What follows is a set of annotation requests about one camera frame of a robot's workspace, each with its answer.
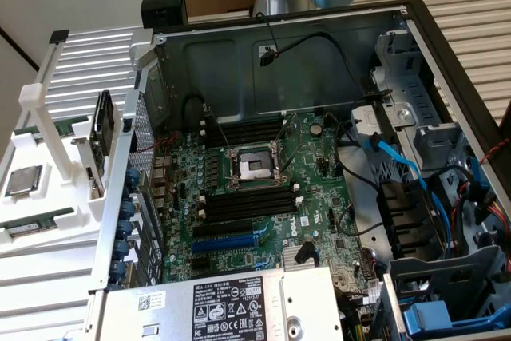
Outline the black graphics card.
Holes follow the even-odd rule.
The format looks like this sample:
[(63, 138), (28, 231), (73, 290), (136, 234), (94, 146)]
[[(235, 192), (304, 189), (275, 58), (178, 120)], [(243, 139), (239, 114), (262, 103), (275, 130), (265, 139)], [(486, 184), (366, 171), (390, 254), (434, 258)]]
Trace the black graphics card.
[(103, 90), (97, 99), (89, 135), (72, 140), (85, 169), (91, 200), (101, 198), (105, 193), (102, 177), (105, 172), (105, 158), (109, 156), (112, 148), (115, 129), (113, 113), (114, 105), (110, 92)]

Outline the open PC case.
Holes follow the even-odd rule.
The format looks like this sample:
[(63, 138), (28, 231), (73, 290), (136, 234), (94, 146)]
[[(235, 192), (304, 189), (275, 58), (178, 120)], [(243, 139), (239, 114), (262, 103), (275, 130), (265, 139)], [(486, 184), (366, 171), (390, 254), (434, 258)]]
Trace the open PC case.
[[(379, 275), (368, 282), (367, 341), (395, 341), (388, 299), (392, 251), (378, 209), (379, 185), (417, 180), (445, 246), (437, 260), (487, 246), (511, 272), (511, 133), (503, 132), (419, 0), (153, 30), (157, 60), (135, 71), (122, 113), (101, 223), (86, 341), (97, 341), (106, 296), (162, 280), (164, 227), (153, 197), (156, 143), (200, 129), (207, 103), (238, 120), (329, 114), (340, 127), (337, 167), (355, 208), (361, 244)], [(141, 173), (136, 190), (125, 171)], [(109, 278), (119, 209), (135, 214), (122, 280)]]

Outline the socket locking lever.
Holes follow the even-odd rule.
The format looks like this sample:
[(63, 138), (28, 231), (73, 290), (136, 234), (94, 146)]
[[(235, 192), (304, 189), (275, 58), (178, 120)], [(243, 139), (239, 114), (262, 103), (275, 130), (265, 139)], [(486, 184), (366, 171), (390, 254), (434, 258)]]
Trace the socket locking lever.
[(285, 138), (285, 136), (287, 135), (287, 131), (292, 126), (296, 117), (297, 117), (297, 113), (293, 113), (290, 117), (286, 117), (283, 120), (283, 126), (273, 141), (276, 145), (278, 145), (281, 142), (281, 140)]
[(227, 147), (224, 150), (224, 154), (229, 159), (232, 159), (232, 156), (233, 156), (232, 147), (230, 146), (227, 136), (225, 135), (220, 123), (218, 122), (218, 119), (216, 118), (216, 115), (214, 114), (212, 108), (207, 103), (203, 103), (203, 111), (204, 111), (204, 117), (216, 127), (216, 129), (218, 130), (218, 132), (221, 134), (222, 138), (224, 139), (225, 146)]

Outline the silver chipset heat sink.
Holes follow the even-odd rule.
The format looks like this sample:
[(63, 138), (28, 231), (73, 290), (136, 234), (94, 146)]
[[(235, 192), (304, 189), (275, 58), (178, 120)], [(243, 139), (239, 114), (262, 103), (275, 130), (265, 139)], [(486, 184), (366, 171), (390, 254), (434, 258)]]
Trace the silver chipset heat sink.
[(297, 272), (315, 267), (315, 261), (313, 258), (309, 258), (302, 264), (298, 264), (295, 260), (295, 256), (301, 249), (301, 245), (295, 245), (285, 247), (282, 253), (282, 265), (285, 272)]

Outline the black plastic box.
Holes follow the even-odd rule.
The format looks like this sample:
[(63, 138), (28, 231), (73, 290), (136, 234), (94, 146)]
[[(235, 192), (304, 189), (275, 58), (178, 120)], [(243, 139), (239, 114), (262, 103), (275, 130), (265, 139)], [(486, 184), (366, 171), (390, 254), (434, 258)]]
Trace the black plastic box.
[(188, 24), (185, 0), (142, 0), (140, 12), (145, 29), (166, 30)]

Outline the grey power supply with label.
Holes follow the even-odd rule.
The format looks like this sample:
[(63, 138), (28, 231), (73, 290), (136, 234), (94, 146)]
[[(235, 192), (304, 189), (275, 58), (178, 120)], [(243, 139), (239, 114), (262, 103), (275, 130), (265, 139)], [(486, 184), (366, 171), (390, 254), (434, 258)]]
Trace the grey power supply with label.
[(328, 268), (283, 268), (111, 292), (97, 341), (343, 341)]

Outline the green motherboard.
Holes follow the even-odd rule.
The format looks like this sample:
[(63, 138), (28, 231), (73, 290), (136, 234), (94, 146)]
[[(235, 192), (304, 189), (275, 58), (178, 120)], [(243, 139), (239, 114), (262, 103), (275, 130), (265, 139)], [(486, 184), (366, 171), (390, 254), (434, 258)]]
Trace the green motherboard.
[[(321, 137), (311, 137), (312, 124), (323, 127)], [(200, 215), (203, 196), (230, 192), (224, 188), (223, 174), (228, 169), (224, 150), (208, 148), (205, 131), (187, 130), (161, 137), (156, 143), (153, 163), (153, 197), (164, 227), (162, 280), (165, 283), (193, 278), (283, 268), (285, 247), (301, 245), (295, 256), (298, 264), (313, 258), (315, 266), (331, 270), (334, 286), (343, 298), (343, 322), (350, 341), (367, 341), (373, 306), (368, 282), (379, 275), (378, 265), (360, 241), (362, 230), (355, 224), (355, 208), (347, 183), (337, 167), (340, 127), (329, 114), (297, 114), (287, 135), (281, 140), (285, 185), (299, 184), (295, 196), (296, 212), (264, 216), (251, 220), (259, 237), (254, 248), (222, 252), (192, 253), (197, 241), (192, 229), (208, 223)], [(209, 271), (192, 274), (190, 260), (207, 256)]]

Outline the white corner bracket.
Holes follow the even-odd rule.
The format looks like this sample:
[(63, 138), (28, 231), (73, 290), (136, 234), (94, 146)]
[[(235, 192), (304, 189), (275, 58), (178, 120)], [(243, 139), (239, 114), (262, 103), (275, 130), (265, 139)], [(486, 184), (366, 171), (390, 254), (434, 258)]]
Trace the white corner bracket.
[(157, 60), (156, 38), (153, 29), (136, 29), (129, 44), (132, 68), (147, 75)]

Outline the black plastic shroud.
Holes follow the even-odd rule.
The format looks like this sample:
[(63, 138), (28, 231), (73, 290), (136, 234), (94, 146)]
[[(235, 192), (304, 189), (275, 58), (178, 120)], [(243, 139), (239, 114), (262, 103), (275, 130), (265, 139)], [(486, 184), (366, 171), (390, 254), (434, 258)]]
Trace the black plastic shroud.
[(442, 230), (417, 180), (407, 184), (382, 181), (377, 203), (394, 259), (434, 261), (442, 257)]

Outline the blue expansion slot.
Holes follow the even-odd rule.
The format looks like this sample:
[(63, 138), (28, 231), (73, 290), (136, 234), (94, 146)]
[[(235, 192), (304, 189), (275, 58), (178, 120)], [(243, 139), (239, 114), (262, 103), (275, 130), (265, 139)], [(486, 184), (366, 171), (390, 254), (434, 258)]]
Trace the blue expansion slot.
[(254, 248), (258, 244), (258, 241), (259, 237), (254, 234), (202, 240), (192, 244), (192, 253), (222, 252), (239, 248)]

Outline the green RAM stick white label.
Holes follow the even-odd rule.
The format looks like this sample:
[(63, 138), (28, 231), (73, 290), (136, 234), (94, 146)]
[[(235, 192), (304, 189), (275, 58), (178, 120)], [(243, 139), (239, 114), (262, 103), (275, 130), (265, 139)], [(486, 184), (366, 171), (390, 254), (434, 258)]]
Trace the green RAM stick white label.
[(0, 222), (0, 228), (4, 228), (13, 238), (32, 233), (45, 232), (57, 227), (55, 222), (56, 217), (70, 213), (74, 213), (74, 210), (71, 207), (38, 213), (34, 216)]

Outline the grey disk bay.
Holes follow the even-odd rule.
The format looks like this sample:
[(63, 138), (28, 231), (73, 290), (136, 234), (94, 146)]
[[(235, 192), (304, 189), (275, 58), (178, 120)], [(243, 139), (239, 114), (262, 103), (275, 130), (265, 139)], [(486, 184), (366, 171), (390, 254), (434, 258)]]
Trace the grey disk bay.
[(390, 262), (390, 274), (382, 291), (388, 299), (390, 326), (395, 341), (434, 341), (467, 336), (484, 339), (503, 331), (511, 338), (511, 327), (501, 330), (432, 339), (412, 339), (403, 319), (415, 303), (444, 301), (453, 321), (492, 315), (511, 303), (511, 272), (504, 271), (505, 255), (496, 245), (467, 256), (448, 260), (423, 261), (403, 258)]

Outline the CPU socket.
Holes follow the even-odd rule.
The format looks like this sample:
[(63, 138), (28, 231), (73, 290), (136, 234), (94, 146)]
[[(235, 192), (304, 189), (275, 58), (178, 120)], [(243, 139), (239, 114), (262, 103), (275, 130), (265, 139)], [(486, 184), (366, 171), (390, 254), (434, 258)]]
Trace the CPU socket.
[(285, 185), (289, 177), (283, 171), (282, 149), (280, 139), (225, 149), (224, 188), (238, 192)]

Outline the silver CPU chip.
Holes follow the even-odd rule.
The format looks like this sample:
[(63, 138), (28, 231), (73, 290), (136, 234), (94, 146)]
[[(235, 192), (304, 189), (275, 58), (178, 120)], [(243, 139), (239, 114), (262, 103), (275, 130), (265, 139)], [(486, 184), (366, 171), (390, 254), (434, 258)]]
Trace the silver CPU chip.
[(32, 165), (11, 172), (5, 197), (23, 196), (38, 189), (42, 174), (41, 165)]

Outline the white parts rack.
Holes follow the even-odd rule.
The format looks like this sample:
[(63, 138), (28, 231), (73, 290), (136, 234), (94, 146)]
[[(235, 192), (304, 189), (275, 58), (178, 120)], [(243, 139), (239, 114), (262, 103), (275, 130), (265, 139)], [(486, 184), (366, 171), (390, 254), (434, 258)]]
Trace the white parts rack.
[[(113, 103), (115, 129), (102, 177), (105, 193), (103, 197), (91, 200), (85, 169), (72, 140), (89, 135), (94, 111), (87, 122), (72, 124), (73, 136), (59, 137), (45, 99), (46, 90), (41, 83), (26, 85), (20, 93), (19, 104), (33, 122), (32, 126), (38, 127), (42, 141), (36, 141), (30, 133), (18, 136), (12, 133), (10, 142), (13, 151), (8, 156), (7, 169), (0, 172), (0, 222), (68, 207), (74, 213), (56, 217), (57, 227), (45, 232), (13, 238), (4, 228), (0, 228), (0, 257), (97, 232), (103, 216), (113, 156), (120, 134), (121, 120), (117, 107)], [(32, 165), (42, 166), (38, 189), (23, 196), (5, 197), (11, 172)]]

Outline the short black expansion slot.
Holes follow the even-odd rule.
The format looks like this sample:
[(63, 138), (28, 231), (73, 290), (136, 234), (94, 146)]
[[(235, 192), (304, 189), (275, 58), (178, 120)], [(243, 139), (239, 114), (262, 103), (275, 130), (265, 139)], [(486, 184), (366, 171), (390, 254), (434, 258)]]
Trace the short black expansion slot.
[(192, 258), (190, 260), (190, 269), (192, 274), (209, 271), (211, 261), (207, 256)]

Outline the blue disk bracket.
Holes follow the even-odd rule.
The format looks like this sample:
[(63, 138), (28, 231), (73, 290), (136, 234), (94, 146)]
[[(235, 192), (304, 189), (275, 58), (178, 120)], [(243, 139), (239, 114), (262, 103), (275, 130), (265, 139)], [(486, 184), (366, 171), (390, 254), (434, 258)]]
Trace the blue disk bracket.
[(444, 301), (415, 303), (403, 314), (407, 333), (412, 339), (432, 339), (468, 335), (511, 327), (511, 303), (492, 315), (453, 321)]

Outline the long black expansion slot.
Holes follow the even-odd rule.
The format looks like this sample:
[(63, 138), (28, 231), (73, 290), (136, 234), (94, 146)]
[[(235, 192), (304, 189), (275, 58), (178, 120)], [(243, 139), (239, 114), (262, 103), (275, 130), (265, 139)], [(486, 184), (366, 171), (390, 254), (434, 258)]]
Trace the long black expansion slot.
[(251, 220), (233, 220), (216, 224), (203, 224), (195, 226), (192, 229), (192, 237), (194, 239), (230, 236), (244, 234), (253, 231), (253, 223)]

